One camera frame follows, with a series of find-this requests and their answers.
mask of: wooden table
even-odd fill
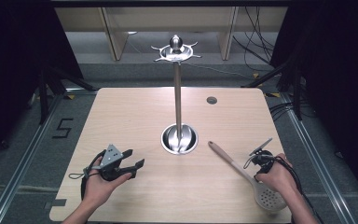
[[[210,105],[207,98],[217,98]],[[209,147],[214,141],[239,165],[267,141],[274,155],[283,152],[279,136],[259,89],[182,88],[182,121],[199,135],[197,148],[173,155],[160,143],[175,123],[173,88],[101,89],[89,112],[50,218],[64,220],[80,203],[81,173],[109,144],[133,154],[121,163],[145,159],[135,179],[117,188],[90,221],[165,223],[288,223],[288,208],[270,214],[255,202],[252,185]],[[254,175],[258,167],[246,171]]]

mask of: metal pole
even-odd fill
[[[175,109],[176,109],[176,134],[178,143],[182,139],[182,102],[181,102],[181,66],[179,63],[173,63],[173,70],[175,76],[173,78],[175,83]]]

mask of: gray floor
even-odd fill
[[[247,67],[244,62],[244,50],[235,42],[233,42],[229,60],[222,61],[220,49],[217,47],[216,34],[180,33],[180,35],[185,44],[199,41],[194,50],[196,54],[202,55],[201,59],[190,59],[183,65],[184,86],[239,88],[254,80],[254,73],[260,75],[266,73],[266,71],[255,71]],[[104,34],[68,34],[85,80],[96,87],[172,86],[172,65],[153,63],[158,53],[149,47],[150,45],[166,46],[171,36],[172,33],[130,35],[122,59],[119,62],[113,62]],[[236,34],[236,36],[246,43],[243,34]],[[265,38],[273,43],[276,34],[265,34]],[[263,50],[256,46],[251,46],[251,48],[257,53],[263,53]],[[247,54],[246,60],[252,68],[271,69],[252,55]],[[277,92],[275,85],[278,79],[279,77],[275,77],[259,88],[267,93]],[[66,83],[66,86],[69,89],[76,88],[71,83]],[[19,188],[9,203],[2,223],[52,223],[48,218],[51,203],[55,199],[94,98],[95,94],[76,94],[74,99],[65,97],[60,100],[46,133],[21,179]],[[274,106],[281,104],[282,98],[266,97],[266,101],[269,106]],[[7,137],[10,147],[0,150],[0,196],[39,128],[39,112],[40,107],[36,100],[31,109],[24,110],[11,135]],[[335,145],[322,123],[314,118],[317,114],[311,107],[302,107],[302,112],[304,113],[302,123],[323,158],[337,190],[344,197],[349,211],[358,223],[358,183],[355,177],[345,161],[334,154]],[[335,203],[326,191],[295,129],[291,114],[282,113],[281,117],[279,115],[273,118],[277,119],[275,126],[284,151],[294,165],[304,191],[322,216],[324,223],[350,223],[343,222],[340,218],[334,206]],[[63,131],[57,130],[62,119],[73,119],[62,124],[64,127],[71,128],[71,131],[67,138],[53,138],[53,136],[64,134]]]

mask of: finger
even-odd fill
[[[257,174],[255,175],[255,179],[261,182],[264,182],[267,174]]]
[[[278,154],[278,157],[281,157],[285,161],[287,160],[286,155],[284,155],[283,153]]]
[[[94,162],[93,166],[99,166],[102,159],[103,159],[102,156],[98,157],[98,159]],[[89,171],[89,175],[94,175],[94,174],[98,174],[98,171],[97,171],[97,170],[94,170],[94,169],[91,169],[91,170]]]
[[[116,180],[110,182],[111,185],[114,188],[117,188],[118,186],[122,185],[124,182],[126,182],[128,179],[130,179],[132,176],[132,173],[126,173],[124,175],[119,176]]]
[[[98,157],[98,159],[94,162],[94,165],[100,165],[102,159],[102,156]]]

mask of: hand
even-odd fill
[[[284,154],[281,153],[278,156],[281,157],[290,166],[292,166],[292,164],[286,159],[286,156]],[[296,189],[296,182],[293,179],[292,175],[278,162],[274,162],[272,168],[267,174],[258,174],[255,176],[255,178],[259,181],[262,181],[270,189],[278,191],[280,193],[285,190]]]
[[[278,156],[292,167],[292,164],[286,159],[284,154],[281,153]],[[295,223],[317,223],[302,195],[298,191],[292,175],[280,163],[274,162],[268,174],[258,174],[255,178],[262,181],[270,189],[278,191],[282,195],[292,212]]]
[[[100,157],[94,162],[94,166],[98,166],[103,158]],[[95,208],[106,203],[118,186],[126,182],[131,177],[131,173],[121,175],[119,178],[113,181],[104,180],[97,170],[91,170],[90,176],[86,184],[86,191],[84,193],[83,202],[89,205],[95,206]]]
[[[98,166],[103,158],[100,157],[94,162],[94,166]],[[86,184],[86,191],[84,193],[83,201],[77,207],[77,209],[67,217],[63,223],[85,223],[89,217],[95,212],[95,210],[106,203],[118,186],[126,182],[131,177],[131,173],[121,175],[119,178],[113,181],[104,180],[96,170],[89,172],[89,179]]]

